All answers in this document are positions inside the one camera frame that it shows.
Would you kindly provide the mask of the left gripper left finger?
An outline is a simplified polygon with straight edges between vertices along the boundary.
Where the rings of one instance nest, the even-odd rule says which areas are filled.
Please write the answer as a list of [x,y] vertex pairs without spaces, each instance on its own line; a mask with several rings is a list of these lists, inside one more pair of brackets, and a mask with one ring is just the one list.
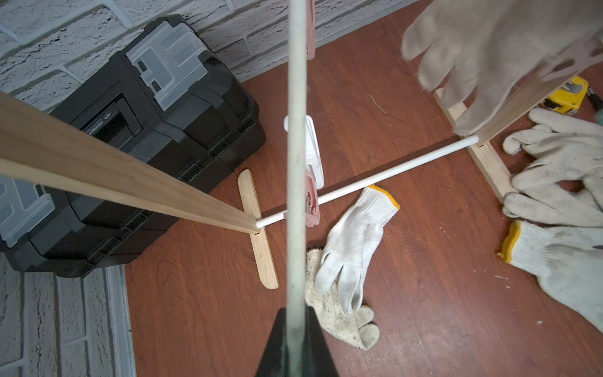
[[256,377],[287,377],[289,356],[286,336],[286,309],[281,308],[260,360]]

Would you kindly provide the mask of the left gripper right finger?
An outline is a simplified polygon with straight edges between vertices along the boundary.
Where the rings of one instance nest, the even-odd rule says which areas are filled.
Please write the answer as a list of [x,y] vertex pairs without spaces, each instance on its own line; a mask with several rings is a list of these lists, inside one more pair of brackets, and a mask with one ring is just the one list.
[[311,306],[306,307],[305,376],[339,376],[316,311]]

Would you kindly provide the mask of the white glove yellow cuff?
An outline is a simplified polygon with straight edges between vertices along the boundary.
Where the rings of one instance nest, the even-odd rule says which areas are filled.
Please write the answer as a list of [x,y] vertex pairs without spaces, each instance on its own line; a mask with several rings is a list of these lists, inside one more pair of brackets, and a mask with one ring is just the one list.
[[360,309],[368,267],[382,241],[384,227],[399,210],[391,194],[370,185],[329,232],[314,287],[325,295],[337,284],[345,313]]

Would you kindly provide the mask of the cream glove dark cuff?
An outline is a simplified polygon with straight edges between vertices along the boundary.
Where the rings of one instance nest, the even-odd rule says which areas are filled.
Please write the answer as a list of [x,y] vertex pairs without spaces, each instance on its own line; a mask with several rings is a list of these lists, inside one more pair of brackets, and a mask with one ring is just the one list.
[[401,54],[422,58],[419,82],[427,91],[441,86],[446,107],[476,95],[455,124],[466,136],[525,75],[601,29],[600,1],[433,1],[405,31]]

